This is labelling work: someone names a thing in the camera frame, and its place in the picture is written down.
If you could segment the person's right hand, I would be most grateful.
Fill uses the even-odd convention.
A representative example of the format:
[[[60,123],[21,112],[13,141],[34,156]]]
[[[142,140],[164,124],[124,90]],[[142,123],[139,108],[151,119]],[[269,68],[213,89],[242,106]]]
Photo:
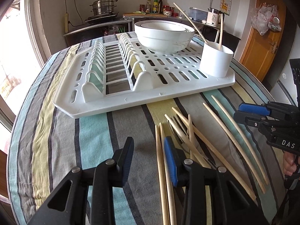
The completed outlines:
[[[296,172],[296,163],[295,163],[296,155],[293,153],[289,153],[287,151],[284,152],[283,155],[283,172],[287,176],[291,176]]]

